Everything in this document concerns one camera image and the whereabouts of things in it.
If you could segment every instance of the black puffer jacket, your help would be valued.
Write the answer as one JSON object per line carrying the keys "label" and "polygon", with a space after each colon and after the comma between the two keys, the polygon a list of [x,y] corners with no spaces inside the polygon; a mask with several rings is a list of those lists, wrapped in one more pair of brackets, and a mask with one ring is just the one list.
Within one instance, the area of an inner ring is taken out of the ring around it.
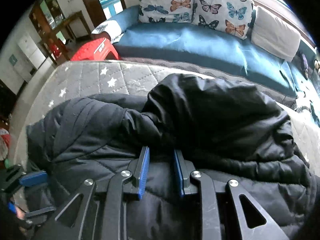
{"label": "black puffer jacket", "polygon": [[128,205],[132,239],[196,238],[196,211],[175,184],[174,148],[212,179],[237,179],[290,237],[316,201],[316,176],[293,141],[289,116],[254,85],[172,74],[148,98],[66,101],[27,133],[29,164],[51,175],[41,195],[28,197],[31,209],[60,205],[85,179],[111,177],[150,147],[145,195]]}

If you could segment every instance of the blue sofa cushion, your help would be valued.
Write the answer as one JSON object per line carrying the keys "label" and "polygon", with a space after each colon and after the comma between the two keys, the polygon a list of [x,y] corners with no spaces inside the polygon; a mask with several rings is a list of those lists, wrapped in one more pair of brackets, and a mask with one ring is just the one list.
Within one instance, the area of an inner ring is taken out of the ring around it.
{"label": "blue sofa cushion", "polygon": [[290,97],[297,95],[287,62],[249,39],[227,33],[189,23],[139,23],[114,46],[121,57],[188,62],[244,77]]}

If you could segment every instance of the white wall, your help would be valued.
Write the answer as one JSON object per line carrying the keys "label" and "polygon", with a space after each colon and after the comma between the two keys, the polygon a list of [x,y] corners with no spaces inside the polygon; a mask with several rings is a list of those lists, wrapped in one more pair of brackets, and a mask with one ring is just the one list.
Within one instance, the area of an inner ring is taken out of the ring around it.
{"label": "white wall", "polygon": [[[29,19],[29,10],[25,12],[11,31],[0,52],[0,79],[15,94],[18,93],[24,82],[23,77],[27,78],[30,76],[30,71],[32,70],[32,64],[18,47],[18,41],[26,33],[31,36],[35,43],[41,40]],[[9,57],[12,54],[18,60],[14,67],[9,62]]]}
{"label": "white wall", "polygon": [[[61,11],[63,12],[65,17],[68,17],[72,13],[77,11],[82,11],[84,19],[86,20],[90,30],[94,29],[93,23],[90,19],[88,11],[83,3],[83,0],[57,0]],[[76,37],[81,37],[87,35],[87,31],[82,25],[80,20],[76,20],[70,24],[72,31],[74,32]]]}

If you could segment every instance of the triangular cutout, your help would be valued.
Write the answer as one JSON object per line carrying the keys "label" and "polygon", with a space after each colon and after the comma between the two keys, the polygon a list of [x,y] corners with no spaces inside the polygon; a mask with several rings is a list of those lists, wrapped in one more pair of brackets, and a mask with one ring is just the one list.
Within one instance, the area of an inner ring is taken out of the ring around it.
{"label": "triangular cutout", "polygon": [[266,219],[260,214],[260,212],[245,195],[240,195],[239,198],[244,212],[245,220],[249,228],[255,228],[267,223]]}
{"label": "triangular cutout", "polygon": [[76,195],[68,204],[68,206],[57,216],[56,221],[65,225],[66,227],[73,227],[80,210],[82,199],[83,194]]}

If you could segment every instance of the mattress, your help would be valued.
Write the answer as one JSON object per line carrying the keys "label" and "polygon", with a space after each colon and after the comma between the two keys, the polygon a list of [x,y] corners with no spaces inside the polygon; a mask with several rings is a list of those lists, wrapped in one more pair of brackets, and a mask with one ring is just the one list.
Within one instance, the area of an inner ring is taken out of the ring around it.
{"label": "mattress", "polygon": [[[123,93],[147,96],[148,92],[171,73],[189,73],[202,78],[212,76],[167,68],[158,65],[125,61],[66,62],[55,69],[37,95],[25,125],[39,121],[53,107],[65,100],[98,93]],[[293,137],[310,163],[310,170],[320,176],[320,128],[303,115],[279,104],[292,121]],[[26,133],[21,132],[15,149],[14,162],[26,164]]]}

